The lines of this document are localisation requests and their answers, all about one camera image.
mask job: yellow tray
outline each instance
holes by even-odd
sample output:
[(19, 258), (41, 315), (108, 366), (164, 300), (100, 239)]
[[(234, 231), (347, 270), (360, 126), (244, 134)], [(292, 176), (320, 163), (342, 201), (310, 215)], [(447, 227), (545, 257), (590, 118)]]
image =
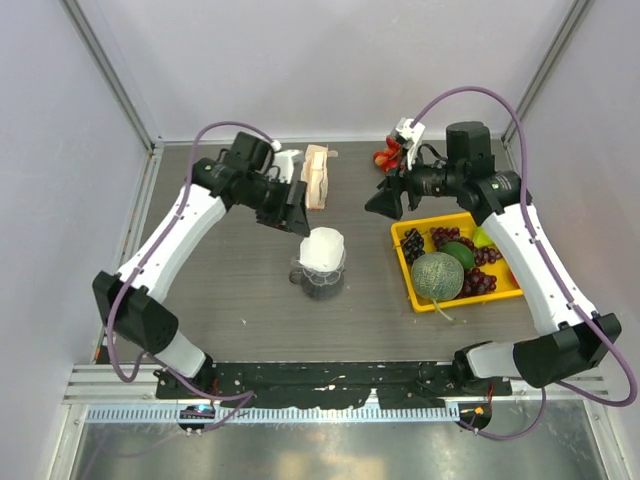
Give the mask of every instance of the yellow tray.
[[(409, 299), (411, 300), (411, 306), (417, 313), (421, 312), (433, 312), (436, 307), (431, 300), (422, 298), (416, 295), (413, 285), (411, 284), (411, 268), (407, 265), (402, 254), (402, 247), (400, 240), (404, 238), (404, 233), (412, 228), (418, 230), (418, 232), (424, 237), (424, 251), (426, 253), (435, 252), (436, 247), (431, 240), (431, 233), (429, 232), (434, 227), (458, 227), (460, 229), (460, 235), (473, 238), (473, 233), (477, 228), (476, 223), (473, 221), (471, 214), (456, 213), (454, 215), (445, 215), (443, 217), (423, 218), (421, 220), (410, 220), (407, 222), (394, 223), (391, 226), (391, 236), (393, 237), (393, 246), (398, 255), (400, 261), (400, 267), (402, 268), (402, 275), (404, 281), (407, 284), (407, 290), (409, 290)], [(504, 298), (519, 297), (522, 295), (522, 290), (513, 283), (509, 275), (509, 265), (504, 258), (498, 260), (493, 265), (486, 264), (480, 269), (487, 275), (495, 275), (497, 277), (496, 290), (493, 293), (486, 295), (479, 295), (477, 297), (461, 298), (458, 300), (450, 300), (448, 302), (439, 302), (440, 308), (459, 307), (462, 305), (472, 305), (474, 303), (485, 304), (494, 300), (502, 300)]]

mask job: melon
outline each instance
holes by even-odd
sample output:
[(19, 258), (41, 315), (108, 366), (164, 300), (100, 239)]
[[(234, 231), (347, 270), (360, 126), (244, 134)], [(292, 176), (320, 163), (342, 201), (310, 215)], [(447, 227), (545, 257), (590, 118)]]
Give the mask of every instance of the melon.
[(464, 269), (451, 255), (428, 253), (413, 263), (411, 283), (415, 292), (423, 298), (452, 300), (462, 290)]

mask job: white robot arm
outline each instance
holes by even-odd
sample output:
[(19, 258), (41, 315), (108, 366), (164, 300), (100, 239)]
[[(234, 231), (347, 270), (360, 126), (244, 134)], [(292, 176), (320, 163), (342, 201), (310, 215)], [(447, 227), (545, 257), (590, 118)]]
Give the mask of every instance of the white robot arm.
[(115, 294), (123, 285), (121, 279), (129, 278), (139, 268), (140, 260), (178, 217), (135, 276), (118, 309), (114, 331), (194, 385), (205, 391), (210, 388), (211, 357), (180, 332), (176, 317), (162, 303), (196, 245), (233, 205), (242, 204), (255, 210), (258, 223), (309, 235), (304, 206), (306, 184), (292, 184), (294, 157), (299, 153), (297, 150), (273, 153), (267, 142), (240, 133), (220, 161), (208, 158), (198, 161), (193, 167), (193, 183), (184, 210), (178, 213), (186, 186), (158, 228), (116, 275), (100, 272), (94, 280), (94, 294), (105, 324)]
[[(620, 323), (614, 314), (601, 316), (575, 285), (542, 230), (527, 193), (526, 212), (535, 231), (532, 237), (519, 203), (520, 177), (514, 172), (495, 171), (488, 128), (481, 122), (450, 125), (446, 162), (425, 165), (417, 148), (424, 126), (418, 123), (411, 127), (411, 123), (411, 119), (402, 119), (392, 132), (405, 157), (398, 168), (387, 173), (365, 209), (400, 219), (400, 196), (405, 191), (411, 210), (423, 196), (456, 197), (504, 255), (524, 291), (540, 335), (516, 343), (472, 345), (456, 352), (454, 365), (461, 382), (520, 377), (534, 387), (543, 387), (597, 366), (607, 348), (577, 310), (590, 315), (611, 342), (621, 332)], [(566, 300), (548, 263), (555, 267), (573, 302)]]

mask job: avocado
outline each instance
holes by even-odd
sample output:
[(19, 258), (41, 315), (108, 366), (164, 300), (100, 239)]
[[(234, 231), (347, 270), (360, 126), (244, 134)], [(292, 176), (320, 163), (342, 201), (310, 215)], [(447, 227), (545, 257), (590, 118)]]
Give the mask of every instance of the avocado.
[(469, 270), (476, 266), (476, 260), (473, 252), (466, 245), (460, 242), (447, 242), (438, 249), (439, 252), (451, 255), (462, 264), (462, 268)]

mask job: white wall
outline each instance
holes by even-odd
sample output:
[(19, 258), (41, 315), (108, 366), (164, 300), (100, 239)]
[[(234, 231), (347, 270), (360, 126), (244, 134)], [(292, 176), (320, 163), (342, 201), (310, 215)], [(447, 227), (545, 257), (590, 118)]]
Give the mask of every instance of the white wall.
[[(598, 310), (618, 315), (623, 334), (617, 345), (638, 377), (639, 17), (635, 0), (594, 2), (524, 122), (530, 188), (542, 223)], [(626, 380), (610, 356), (603, 370), (614, 397), (623, 398)], [(640, 403), (610, 415), (640, 478)]]
[[(281, 137), (380, 138), (463, 84), (517, 103), (571, 3), (81, 1), (165, 140), (221, 119)], [(428, 131), (469, 116), (499, 133), (507, 124), (471, 95), (434, 111)]]
[(0, 15), (0, 478), (43, 478), (144, 150), (56, 1)]

